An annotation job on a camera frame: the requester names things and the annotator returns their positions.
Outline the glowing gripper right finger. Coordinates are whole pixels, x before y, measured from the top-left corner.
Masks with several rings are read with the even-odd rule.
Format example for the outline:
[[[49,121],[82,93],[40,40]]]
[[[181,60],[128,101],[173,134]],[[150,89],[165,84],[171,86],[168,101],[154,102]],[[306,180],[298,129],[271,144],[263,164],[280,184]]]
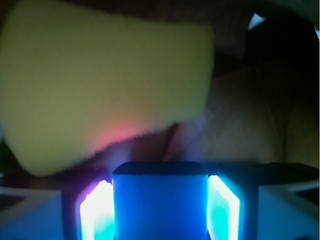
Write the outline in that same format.
[[[243,180],[225,174],[208,177],[207,232],[209,240],[256,240],[258,193]]]

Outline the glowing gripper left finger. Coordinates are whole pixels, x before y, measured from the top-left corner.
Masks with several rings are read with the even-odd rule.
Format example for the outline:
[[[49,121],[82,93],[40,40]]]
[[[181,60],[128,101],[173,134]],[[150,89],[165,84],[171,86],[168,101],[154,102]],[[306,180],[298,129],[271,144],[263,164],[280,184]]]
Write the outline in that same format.
[[[77,172],[62,191],[66,240],[114,240],[114,188],[105,172]]]

